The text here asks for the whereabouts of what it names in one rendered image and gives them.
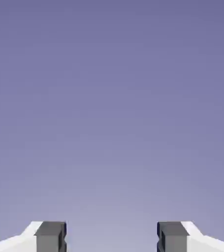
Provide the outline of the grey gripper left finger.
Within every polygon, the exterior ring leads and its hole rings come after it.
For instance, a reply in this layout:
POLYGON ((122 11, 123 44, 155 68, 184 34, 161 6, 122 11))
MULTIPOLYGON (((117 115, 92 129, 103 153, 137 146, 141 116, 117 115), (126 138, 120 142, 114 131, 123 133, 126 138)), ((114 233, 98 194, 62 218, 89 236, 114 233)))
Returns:
POLYGON ((32 221, 16 236, 0 241, 0 252, 67 252, 64 221, 32 221))

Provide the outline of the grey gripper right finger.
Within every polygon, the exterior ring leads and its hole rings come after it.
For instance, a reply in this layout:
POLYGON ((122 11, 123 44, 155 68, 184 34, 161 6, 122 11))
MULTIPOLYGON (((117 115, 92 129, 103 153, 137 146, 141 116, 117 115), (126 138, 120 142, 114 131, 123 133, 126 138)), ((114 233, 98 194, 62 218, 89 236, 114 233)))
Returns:
POLYGON ((159 221, 157 236, 157 252, 224 252, 224 241, 204 235, 192 221, 159 221))

